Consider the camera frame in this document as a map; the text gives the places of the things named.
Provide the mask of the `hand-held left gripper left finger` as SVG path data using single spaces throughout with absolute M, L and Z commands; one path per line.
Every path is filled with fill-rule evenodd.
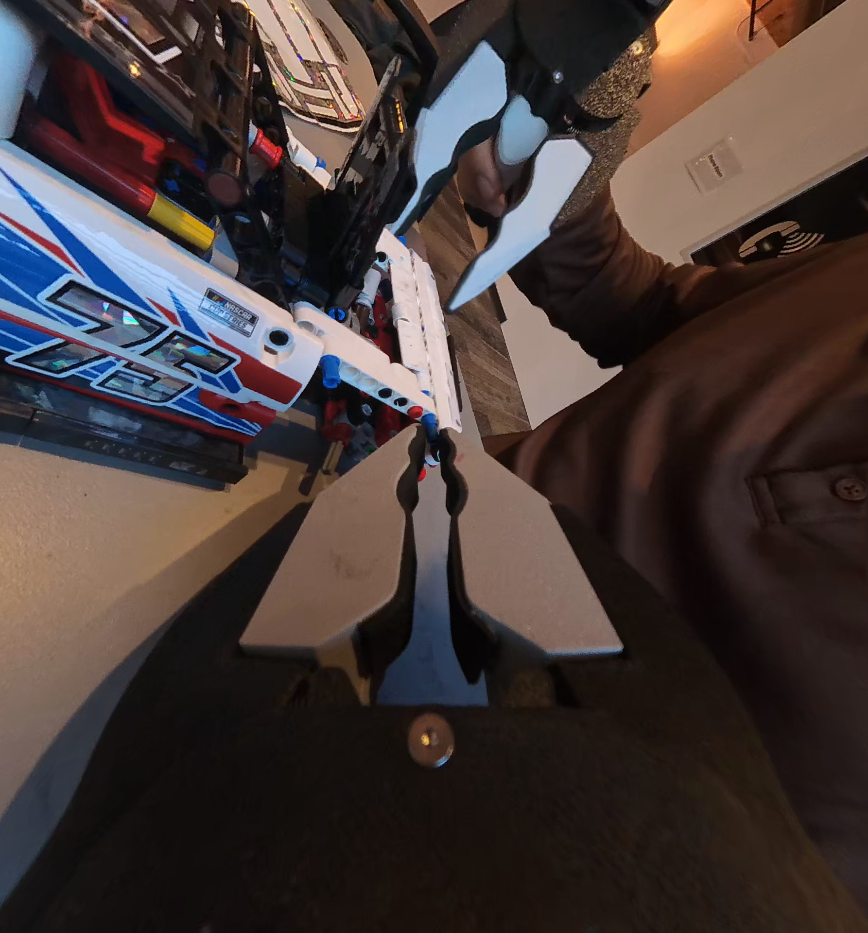
M 317 496 L 247 624 L 247 655 L 338 669 L 372 704 L 407 647 L 417 550 L 418 426 Z

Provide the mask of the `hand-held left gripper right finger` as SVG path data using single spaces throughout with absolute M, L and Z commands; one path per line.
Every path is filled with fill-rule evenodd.
M 451 428 L 440 434 L 440 469 L 451 639 L 464 676 L 506 690 L 521 672 L 621 655 L 551 503 Z

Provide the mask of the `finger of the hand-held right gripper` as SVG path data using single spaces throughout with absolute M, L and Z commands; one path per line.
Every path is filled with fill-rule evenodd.
M 550 236 L 553 222 L 591 161 L 591 152 L 574 136 L 551 137 L 542 144 L 524 193 L 498 219 L 486 248 L 463 272 L 446 312 L 453 313 L 481 295 Z
M 404 235 L 424 216 L 456 173 L 461 156 L 496 131 L 508 100 L 506 63 L 481 41 L 440 95 L 420 111 L 408 165 L 416 184 L 398 219 L 389 224 L 392 234 Z

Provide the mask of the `toy brick race car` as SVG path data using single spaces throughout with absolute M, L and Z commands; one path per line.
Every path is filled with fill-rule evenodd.
M 301 393 L 356 459 L 461 431 L 389 231 L 435 38 L 330 4 L 376 85 L 349 135 L 282 106 L 247 2 L 0 2 L 1 431 L 220 484 Z

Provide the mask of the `person's right forearm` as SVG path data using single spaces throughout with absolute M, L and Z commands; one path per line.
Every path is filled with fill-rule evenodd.
M 510 278 L 551 325 L 603 368 L 632 363 L 731 294 L 741 266 L 676 266 L 650 253 L 619 217 L 610 186 L 556 227 Z

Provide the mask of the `grey desk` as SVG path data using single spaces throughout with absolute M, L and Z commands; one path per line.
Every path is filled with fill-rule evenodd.
M 0 906 L 174 618 L 329 485 L 301 393 L 219 485 L 0 431 Z

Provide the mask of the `person's right hand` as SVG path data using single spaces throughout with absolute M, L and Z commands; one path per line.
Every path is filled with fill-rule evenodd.
M 508 208 L 524 164 L 508 165 L 498 158 L 495 136 L 472 147 L 459 160 L 456 186 L 471 221 L 492 231 Z

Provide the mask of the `holographic sticker sheet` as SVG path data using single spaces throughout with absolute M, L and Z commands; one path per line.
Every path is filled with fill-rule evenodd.
M 354 34 L 330 2 L 250 1 L 279 101 L 299 120 L 354 134 L 376 84 Z

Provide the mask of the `black phone symbol panel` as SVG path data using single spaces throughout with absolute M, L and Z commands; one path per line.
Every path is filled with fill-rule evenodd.
M 868 154 L 690 251 L 700 265 L 756 264 L 868 234 Z

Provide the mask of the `white wall sign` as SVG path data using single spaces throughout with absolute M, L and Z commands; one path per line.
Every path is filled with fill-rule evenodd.
M 719 190 L 744 171 L 731 136 L 716 141 L 700 154 L 687 159 L 685 168 L 697 192 L 702 195 Z

